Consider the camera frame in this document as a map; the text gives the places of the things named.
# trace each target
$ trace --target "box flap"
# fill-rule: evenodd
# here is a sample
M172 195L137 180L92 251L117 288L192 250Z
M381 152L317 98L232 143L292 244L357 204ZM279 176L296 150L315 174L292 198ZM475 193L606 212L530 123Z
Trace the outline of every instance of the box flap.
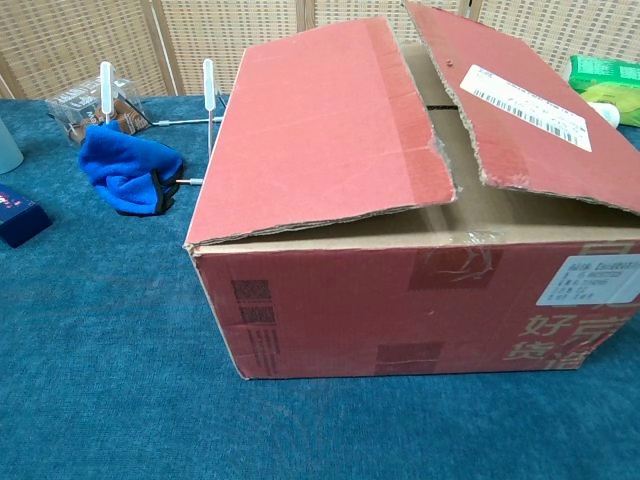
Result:
M454 199L387 21L356 20L245 51L187 244Z
M640 213L640 153L524 42L405 6L460 108L483 183Z

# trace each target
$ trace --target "table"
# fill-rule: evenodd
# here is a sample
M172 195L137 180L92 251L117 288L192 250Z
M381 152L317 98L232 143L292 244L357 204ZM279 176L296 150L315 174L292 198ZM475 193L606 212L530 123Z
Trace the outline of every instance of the table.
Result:
M576 372L243 381L181 248L197 187L119 216L44 114L0 102L25 155L0 181L54 220L0 244L1 478L638 478L640 318ZM201 177L206 128L141 135Z

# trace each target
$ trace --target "wicker panel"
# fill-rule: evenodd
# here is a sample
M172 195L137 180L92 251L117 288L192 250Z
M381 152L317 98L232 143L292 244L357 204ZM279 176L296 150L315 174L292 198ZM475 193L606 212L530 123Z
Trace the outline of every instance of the wicker panel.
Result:
M29 98L97 75L102 60L146 95L167 93L140 3L0 0L0 52Z
M244 49L296 33L295 0L162 0L186 93L202 93L202 61L233 87Z
M573 54L640 62L640 0L484 0L479 20L522 38L558 71Z
M421 0L420 3L451 12L458 11L458 0ZM389 20L399 42L420 41L418 32L400 0L316 0L315 15L316 25L383 15Z

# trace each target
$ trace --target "red cardboard box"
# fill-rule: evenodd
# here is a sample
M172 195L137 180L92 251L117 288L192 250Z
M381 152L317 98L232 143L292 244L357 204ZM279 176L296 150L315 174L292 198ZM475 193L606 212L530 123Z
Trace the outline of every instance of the red cardboard box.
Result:
M404 56L382 18L245 52L185 245L244 378L575 369L640 307L635 149L407 7Z

